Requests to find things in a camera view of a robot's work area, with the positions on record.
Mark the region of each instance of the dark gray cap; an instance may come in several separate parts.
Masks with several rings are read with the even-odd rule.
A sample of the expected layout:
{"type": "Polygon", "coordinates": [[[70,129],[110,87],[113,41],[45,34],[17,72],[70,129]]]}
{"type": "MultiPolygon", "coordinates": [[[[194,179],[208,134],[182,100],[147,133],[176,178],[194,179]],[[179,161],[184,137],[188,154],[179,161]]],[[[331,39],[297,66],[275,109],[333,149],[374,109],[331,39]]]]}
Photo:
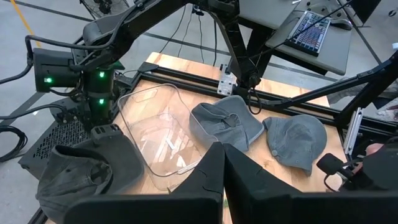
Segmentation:
{"type": "Polygon", "coordinates": [[[55,146],[37,188],[36,199],[51,220],[61,223],[69,206],[98,194],[116,194],[143,173],[137,149],[124,135],[77,147],[55,146]]]}
{"type": "Polygon", "coordinates": [[[312,162],[326,146],[327,136],[323,124],[305,114],[290,118],[267,118],[262,123],[267,130],[271,154],[281,164],[301,168],[310,176],[312,162]]]}
{"type": "Polygon", "coordinates": [[[192,115],[200,126],[191,118],[191,132],[208,147],[216,137],[218,141],[246,152],[250,143],[264,131],[261,122],[250,113],[240,96],[228,96],[213,105],[200,103],[192,109],[192,115]]]}

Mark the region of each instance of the transparent plastic bin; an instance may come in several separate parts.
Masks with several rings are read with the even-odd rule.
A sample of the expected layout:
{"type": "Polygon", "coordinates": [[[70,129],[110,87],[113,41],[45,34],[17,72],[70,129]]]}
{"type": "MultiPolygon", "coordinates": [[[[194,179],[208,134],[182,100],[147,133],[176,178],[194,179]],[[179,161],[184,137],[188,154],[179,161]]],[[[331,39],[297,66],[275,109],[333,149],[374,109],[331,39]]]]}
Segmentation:
{"type": "Polygon", "coordinates": [[[210,148],[210,136],[182,101],[176,86],[164,84],[123,96],[118,101],[124,133],[137,145],[149,176],[161,191],[176,188],[210,148]]]}

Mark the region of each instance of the keyboard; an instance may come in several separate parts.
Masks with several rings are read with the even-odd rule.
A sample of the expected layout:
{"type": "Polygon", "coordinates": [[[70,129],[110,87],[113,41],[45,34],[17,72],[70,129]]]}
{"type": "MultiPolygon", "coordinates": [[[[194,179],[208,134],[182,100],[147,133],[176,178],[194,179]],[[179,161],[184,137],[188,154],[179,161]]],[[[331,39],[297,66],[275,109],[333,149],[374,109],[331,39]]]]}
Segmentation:
{"type": "MultiPolygon", "coordinates": [[[[293,31],[287,37],[287,40],[321,19],[323,16],[314,12],[305,11],[303,16],[300,18],[293,31]]],[[[296,38],[288,41],[285,45],[293,47],[297,50],[301,50],[307,54],[313,56],[319,56],[321,51],[323,39],[326,36],[326,32],[330,25],[330,18],[326,18],[309,28],[304,33],[298,35],[296,38]]]]}

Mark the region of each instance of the concrete floor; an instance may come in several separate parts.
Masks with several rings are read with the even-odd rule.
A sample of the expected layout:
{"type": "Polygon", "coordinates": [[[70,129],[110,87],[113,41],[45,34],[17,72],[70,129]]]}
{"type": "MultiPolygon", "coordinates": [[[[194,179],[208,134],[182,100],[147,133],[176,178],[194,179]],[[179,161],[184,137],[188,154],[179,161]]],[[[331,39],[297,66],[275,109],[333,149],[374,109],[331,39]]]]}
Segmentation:
{"type": "MultiPolygon", "coordinates": [[[[387,16],[388,9],[392,7],[393,1],[395,0],[383,0],[366,24],[371,27],[359,29],[375,52],[376,58],[380,60],[390,57],[392,54],[392,42],[398,42],[398,39],[394,39],[398,37],[398,16],[387,16]]],[[[79,5],[78,0],[22,0],[21,2],[39,6],[36,8],[19,6],[19,8],[35,34],[49,39],[73,42],[81,35],[84,25],[87,24],[84,18],[91,19],[85,8],[79,5]],[[56,11],[62,11],[64,15],[59,15],[56,11]]],[[[191,5],[187,6],[187,12],[190,12],[190,9],[191,5]]],[[[146,35],[140,36],[135,41],[130,51],[121,59],[128,70],[138,68],[151,52],[161,50],[166,43],[164,39],[168,39],[177,28],[181,15],[182,9],[148,30],[146,35]]],[[[189,13],[185,13],[181,28],[174,36],[175,40],[183,39],[188,20],[189,13]]],[[[202,17],[201,21],[203,46],[213,48],[215,43],[213,21],[208,15],[202,17]]],[[[194,46],[200,44],[198,26],[198,18],[193,16],[185,42],[194,46]]],[[[0,52],[2,55],[0,60],[0,78],[6,78],[21,72],[25,67],[26,49],[24,37],[28,34],[8,0],[0,0],[0,30],[0,52]]],[[[242,33],[244,40],[247,42],[251,30],[242,27],[242,33]]],[[[46,49],[57,49],[45,44],[43,44],[43,47],[46,49]]],[[[179,44],[170,42],[163,53],[177,56],[179,48],[179,44]]],[[[218,50],[228,51],[222,38],[218,39],[218,50]]],[[[213,63],[214,56],[212,51],[203,50],[203,56],[205,63],[213,63]]],[[[201,54],[198,47],[184,45],[180,57],[201,62],[201,54]]],[[[351,38],[348,60],[346,77],[355,76],[357,73],[369,70],[377,65],[377,60],[366,47],[361,35],[355,30],[351,38]]],[[[228,61],[228,54],[217,55],[217,65],[228,63],[228,61]]],[[[329,85],[342,78],[330,72],[327,73],[325,78],[277,57],[272,57],[270,66],[268,66],[263,77],[310,90],[329,85]]],[[[1,85],[0,95],[3,97],[0,98],[0,105],[2,105],[0,114],[12,113],[34,94],[35,87],[32,71],[20,80],[1,85]]],[[[53,94],[46,94],[31,107],[51,103],[59,98],[59,96],[53,94]]],[[[332,107],[341,109],[348,102],[349,99],[344,99],[332,105],[332,107]]],[[[373,105],[370,105],[366,109],[366,114],[371,116],[375,110],[373,105]]],[[[25,147],[25,150],[28,150],[52,122],[49,111],[42,110],[36,115],[30,114],[19,118],[12,125],[23,130],[29,137],[29,142],[25,147]]],[[[17,138],[12,134],[2,133],[0,142],[2,145],[0,147],[0,155],[3,155],[15,146],[17,138]]],[[[27,223],[30,220],[39,207],[35,199],[37,183],[38,181],[27,171],[21,169],[17,159],[0,164],[0,223],[19,224],[27,223]]]]}

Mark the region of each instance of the wooden table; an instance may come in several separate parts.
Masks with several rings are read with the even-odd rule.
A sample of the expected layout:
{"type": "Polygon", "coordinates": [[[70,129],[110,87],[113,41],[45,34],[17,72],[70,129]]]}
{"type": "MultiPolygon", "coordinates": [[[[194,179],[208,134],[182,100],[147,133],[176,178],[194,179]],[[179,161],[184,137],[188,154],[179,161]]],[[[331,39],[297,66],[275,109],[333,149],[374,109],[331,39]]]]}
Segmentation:
{"type": "MultiPolygon", "coordinates": [[[[174,70],[180,70],[183,72],[188,72],[188,73],[200,75],[203,77],[213,78],[215,80],[219,79],[219,77],[220,77],[219,68],[212,67],[210,65],[204,65],[204,64],[198,63],[198,62],[184,60],[181,58],[171,57],[168,55],[152,53],[149,56],[149,58],[147,59],[147,62],[155,63],[162,67],[167,67],[167,68],[171,68],[174,70]]],[[[136,87],[135,91],[139,91],[139,90],[150,88],[150,87],[157,86],[157,85],[159,85],[159,84],[141,80],[139,82],[138,86],[136,87]]],[[[277,95],[287,96],[287,97],[293,97],[293,96],[301,95],[303,93],[308,92],[308,90],[304,90],[304,89],[296,87],[296,86],[286,85],[283,83],[278,83],[278,82],[274,82],[271,80],[265,80],[265,79],[262,79],[260,85],[257,86],[257,89],[261,90],[261,91],[266,91],[269,93],[277,94],[277,95]]],[[[190,110],[201,102],[213,103],[218,100],[217,98],[213,98],[210,96],[205,96],[205,95],[201,95],[198,93],[185,91],[185,90],[180,90],[180,95],[182,97],[182,100],[188,106],[188,108],[190,110]]],[[[321,97],[321,98],[312,100],[311,103],[315,103],[315,104],[322,105],[322,106],[329,106],[328,100],[326,97],[321,97]]],[[[140,116],[143,116],[143,115],[140,115],[140,114],[142,114],[142,111],[146,111],[146,109],[148,109],[147,107],[150,107],[150,105],[149,105],[145,108],[138,108],[138,107],[134,107],[134,103],[131,103],[128,106],[130,106],[131,108],[134,108],[131,111],[132,111],[132,113],[134,113],[133,119],[135,119],[135,120],[140,120],[140,116]]],[[[255,115],[255,117],[259,121],[262,121],[270,116],[278,116],[278,117],[282,117],[282,118],[287,117],[284,114],[274,113],[274,112],[266,111],[266,110],[263,110],[260,114],[255,115]]],[[[116,124],[118,124],[122,129],[124,129],[123,127],[125,127],[125,125],[123,123],[121,116],[118,116],[114,122],[116,124]]],[[[326,144],[325,150],[323,151],[323,154],[319,158],[321,158],[324,154],[330,152],[330,153],[334,154],[336,157],[338,157],[339,159],[345,161],[345,155],[344,155],[343,148],[340,143],[340,137],[338,135],[336,128],[331,127],[331,126],[325,126],[325,129],[326,129],[326,133],[327,133],[328,142],[326,144]]],[[[256,161],[260,166],[262,166],[268,172],[270,172],[274,176],[278,177],[280,180],[283,180],[284,182],[290,184],[291,186],[295,187],[296,189],[299,189],[302,192],[325,192],[326,191],[326,187],[323,184],[323,179],[325,177],[325,174],[320,169],[318,169],[316,167],[316,165],[315,165],[316,161],[313,163],[312,175],[310,177],[307,177],[304,174],[304,172],[300,169],[280,165],[274,159],[274,157],[270,154],[266,142],[267,142],[266,141],[266,133],[264,133],[250,145],[250,149],[246,153],[246,155],[248,157],[250,157],[252,160],[256,161]]],[[[337,189],[341,185],[341,179],[336,175],[331,176],[328,179],[328,184],[332,188],[337,189]]],[[[159,190],[157,187],[155,187],[152,179],[148,175],[148,171],[146,170],[146,173],[144,174],[144,177],[142,178],[141,182],[138,183],[133,188],[129,189],[126,193],[127,194],[167,194],[167,191],[159,190]]],[[[226,207],[224,209],[224,219],[223,220],[224,220],[224,223],[232,223],[228,207],[226,207]]]]}

